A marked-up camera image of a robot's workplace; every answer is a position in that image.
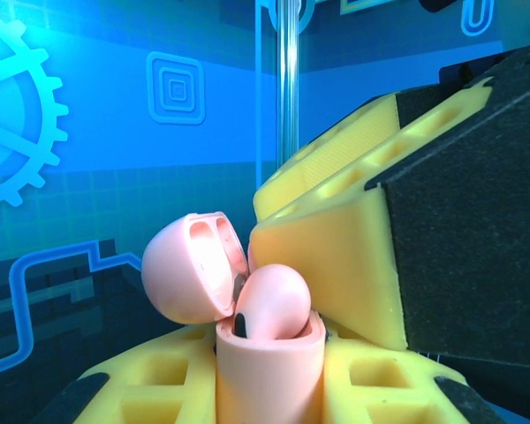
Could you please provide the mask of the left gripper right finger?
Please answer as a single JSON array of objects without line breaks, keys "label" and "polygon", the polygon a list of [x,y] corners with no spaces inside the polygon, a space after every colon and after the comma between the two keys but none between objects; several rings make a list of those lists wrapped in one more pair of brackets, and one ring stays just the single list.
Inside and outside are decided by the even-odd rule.
[{"label": "left gripper right finger", "polygon": [[502,423],[465,377],[412,351],[372,344],[326,326],[324,423]]}]

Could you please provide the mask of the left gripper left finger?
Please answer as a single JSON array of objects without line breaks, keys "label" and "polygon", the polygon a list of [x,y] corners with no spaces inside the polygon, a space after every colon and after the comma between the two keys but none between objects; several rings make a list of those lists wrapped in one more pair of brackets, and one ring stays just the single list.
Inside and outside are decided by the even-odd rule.
[{"label": "left gripper left finger", "polygon": [[186,326],[91,367],[33,423],[215,423],[212,324]]}]

